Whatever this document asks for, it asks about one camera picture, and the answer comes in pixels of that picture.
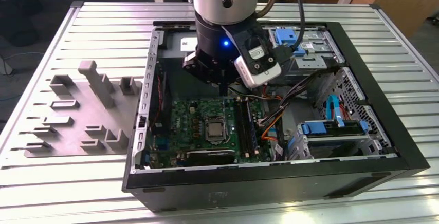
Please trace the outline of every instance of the floor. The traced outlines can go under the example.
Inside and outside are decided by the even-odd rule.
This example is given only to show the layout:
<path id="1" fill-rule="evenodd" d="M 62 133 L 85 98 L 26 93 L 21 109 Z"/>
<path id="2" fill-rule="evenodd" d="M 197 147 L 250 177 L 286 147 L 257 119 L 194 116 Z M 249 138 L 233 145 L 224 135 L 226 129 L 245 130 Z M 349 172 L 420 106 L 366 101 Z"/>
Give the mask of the floor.
<path id="1" fill-rule="evenodd" d="M 17 48 L 11 47 L 0 37 L 0 54 L 3 58 L 22 52 L 45 52 L 72 1 L 152 2 L 153 0 L 39 0 L 43 11 L 31 17 L 31 22 L 39 35 L 38 42 L 31 46 Z M 409 41 L 434 71 L 439 72 L 439 26 L 433 26 L 429 21 L 425 21 L 416 34 L 409 38 Z M 19 94 L 26 87 L 39 59 L 39 54 L 23 54 L 7 59 L 7 64 L 14 69 L 14 73 L 7 77 L 0 75 L 0 132 L 18 101 Z"/>

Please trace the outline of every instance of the orange wire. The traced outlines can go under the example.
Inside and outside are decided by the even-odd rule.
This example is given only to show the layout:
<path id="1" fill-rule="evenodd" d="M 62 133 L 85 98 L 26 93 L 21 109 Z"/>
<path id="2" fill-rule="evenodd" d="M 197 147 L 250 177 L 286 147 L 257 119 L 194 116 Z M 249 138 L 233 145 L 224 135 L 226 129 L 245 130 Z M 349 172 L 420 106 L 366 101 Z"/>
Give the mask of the orange wire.
<path id="1" fill-rule="evenodd" d="M 277 138 L 274 138 L 274 137 L 262 137 L 262 139 L 265 139 L 265 140 L 272 140 L 272 141 L 277 141 Z"/>
<path id="2" fill-rule="evenodd" d="M 265 97 L 265 98 L 270 98 L 272 96 L 268 96 L 265 94 L 265 91 L 266 91 L 266 85 L 264 85 L 264 87 L 261 89 L 261 96 Z M 276 95 L 274 99 L 281 100 L 281 96 L 280 95 Z"/>
<path id="3" fill-rule="evenodd" d="M 274 125 L 274 123 L 277 122 L 277 120 L 280 119 L 280 117 L 281 117 L 281 115 L 282 115 L 282 113 L 284 113 L 284 111 L 281 112 L 281 114 L 274 118 L 274 120 L 272 121 L 272 123 L 269 124 L 269 126 L 266 127 L 266 130 L 262 132 L 262 134 L 261 134 L 261 138 L 264 138 L 265 137 L 265 135 L 266 135 L 266 133 L 268 133 L 268 130 L 269 130 L 269 128 L 272 128 L 272 126 Z"/>

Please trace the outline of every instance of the blue plastic clip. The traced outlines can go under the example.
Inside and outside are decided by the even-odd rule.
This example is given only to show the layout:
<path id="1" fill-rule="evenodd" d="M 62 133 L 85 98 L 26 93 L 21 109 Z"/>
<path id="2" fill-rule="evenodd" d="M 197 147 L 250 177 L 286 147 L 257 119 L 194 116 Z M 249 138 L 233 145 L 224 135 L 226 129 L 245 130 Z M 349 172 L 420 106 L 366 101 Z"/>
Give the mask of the blue plastic clip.
<path id="1" fill-rule="evenodd" d="M 301 131 L 302 131 L 302 134 L 309 134 L 308 124 L 301 124 Z"/>
<path id="2" fill-rule="evenodd" d="M 290 138 L 290 140 L 289 140 L 289 142 L 288 142 L 288 148 L 290 148 L 292 144 L 294 143 L 294 140 L 296 140 L 296 138 L 294 138 L 294 137 L 293 137 L 293 138 Z"/>
<path id="3" fill-rule="evenodd" d="M 326 133 L 326 129 L 324 128 L 324 123 L 322 122 L 309 122 L 306 124 L 308 124 L 310 134 L 324 134 L 324 133 Z"/>
<path id="4" fill-rule="evenodd" d="M 362 131 L 364 131 L 364 133 L 366 133 L 368 132 L 368 130 L 369 130 L 369 124 L 366 123 L 366 121 L 360 121 L 358 122 L 358 125 L 361 126 L 361 129 L 362 129 Z"/>
<path id="5" fill-rule="evenodd" d="M 330 103 L 333 105 L 333 116 L 337 122 L 337 126 L 344 127 L 340 105 L 337 103 L 337 96 L 333 94 L 328 96 L 328 100 L 326 100 L 326 120 L 332 120 Z"/>
<path id="6" fill-rule="evenodd" d="M 276 29 L 276 42 L 278 45 L 292 46 L 296 43 L 297 36 L 294 34 L 294 31 L 292 29 Z M 304 49 L 297 46 L 297 48 L 293 51 L 293 56 L 301 57 L 305 55 Z"/>

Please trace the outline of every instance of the sticker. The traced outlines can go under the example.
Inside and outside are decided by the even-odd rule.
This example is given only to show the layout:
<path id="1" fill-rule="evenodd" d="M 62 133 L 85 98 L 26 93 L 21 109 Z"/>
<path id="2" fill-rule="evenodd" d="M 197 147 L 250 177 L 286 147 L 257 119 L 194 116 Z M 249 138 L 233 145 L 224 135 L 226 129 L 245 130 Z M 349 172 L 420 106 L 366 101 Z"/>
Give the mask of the sticker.
<path id="1" fill-rule="evenodd" d="M 282 155 L 282 148 L 277 144 L 276 144 L 274 150 L 280 155 Z"/>
<path id="2" fill-rule="evenodd" d="M 197 43 L 197 38 L 181 38 L 180 51 L 194 51 Z"/>
<path id="3" fill-rule="evenodd" d="M 313 48 L 313 46 L 312 46 L 310 43 L 302 43 L 302 44 L 301 44 L 301 47 L 302 47 L 302 48 Z"/>
<path id="4" fill-rule="evenodd" d="M 256 48 L 248 50 L 248 53 L 253 60 L 264 56 L 261 46 L 257 46 Z"/>

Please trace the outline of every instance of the slotted aluminum surface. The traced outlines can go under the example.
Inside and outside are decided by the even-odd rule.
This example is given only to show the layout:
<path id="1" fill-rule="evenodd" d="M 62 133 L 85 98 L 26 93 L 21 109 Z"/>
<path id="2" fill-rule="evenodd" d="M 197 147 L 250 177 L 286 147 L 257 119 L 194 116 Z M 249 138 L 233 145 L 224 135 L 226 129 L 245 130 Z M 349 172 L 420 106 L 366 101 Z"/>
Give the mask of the slotted aluminum surface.
<path id="1" fill-rule="evenodd" d="M 9 151 L 30 142 L 18 135 L 37 125 L 56 99 L 56 74 L 82 79 L 78 62 L 93 59 L 109 78 L 142 79 L 152 21 L 193 20 L 184 3 L 85 3 L 70 8 L 5 130 L 0 136 L 0 221 L 29 223 L 429 223 L 439 221 L 437 77 L 385 15 L 368 5 L 305 5 L 308 21 L 340 22 L 393 105 L 430 169 L 386 182 L 350 199 L 218 210 L 150 213 L 120 191 L 125 156 L 25 158 Z M 297 6 L 274 5 L 261 20 L 297 21 Z"/>

